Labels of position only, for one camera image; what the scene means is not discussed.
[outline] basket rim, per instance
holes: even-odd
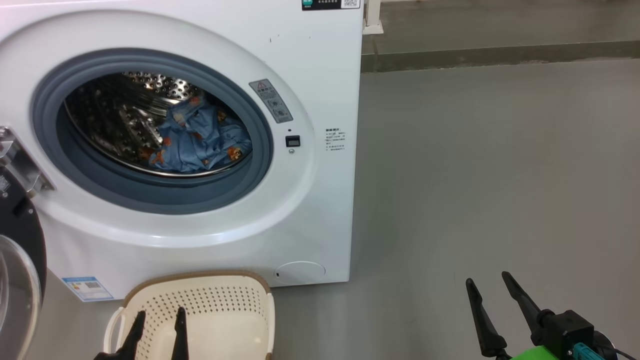
[[[246,276],[251,277],[252,279],[258,281],[264,291],[267,294],[271,293],[271,288],[264,278],[255,272],[247,271],[247,270],[209,270],[209,271],[199,271],[199,272],[185,272],[181,274],[167,275],[162,277],[156,277],[155,279],[147,280],[140,285],[137,285],[133,290],[131,290],[127,296],[124,298],[124,303],[122,307],[127,307],[129,302],[133,297],[139,293],[142,289],[148,288],[149,286],[160,284],[162,282],[176,281],[176,280],[184,280],[184,279],[194,279],[196,277],[213,277],[213,276]]]

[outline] washing machine door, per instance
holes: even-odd
[[[45,243],[31,196],[46,181],[0,128],[0,353],[24,359],[44,296]]]

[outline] plastic basket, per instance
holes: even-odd
[[[146,311],[136,360],[170,360],[178,308],[187,311],[189,359],[271,359],[275,304],[266,281],[251,272],[197,272],[140,284],[111,317],[104,350],[122,346],[138,311]],[[111,335],[120,321],[116,347]]]

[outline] washing machine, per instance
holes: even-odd
[[[362,10],[3,1],[0,234],[31,226],[41,283],[83,301],[199,270],[347,281]]]

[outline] black cable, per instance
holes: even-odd
[[[627,358],[627,359],[629,359],[629,360],[636,360],[633,356],[631,356],[631,355],[627,354],[627,353],[626,353],[626,352],[624,352],[624,351],[620,351],[620,350],[618,350],[617,348],[612,348],[612,347],[608,347],[608,346],[606,346],[606,345],[600,345],[600,344],[598,344],[597,346],[598,346],[598,347],[601,347],[601,348],[603,348],[603,349],[606,349],[606,350],[613,351],[613,352],[615,352],[615,353],[617,353],[617,354],[620,354],[620,355],[622,355],[622,356],[626,357],[626,358]]]

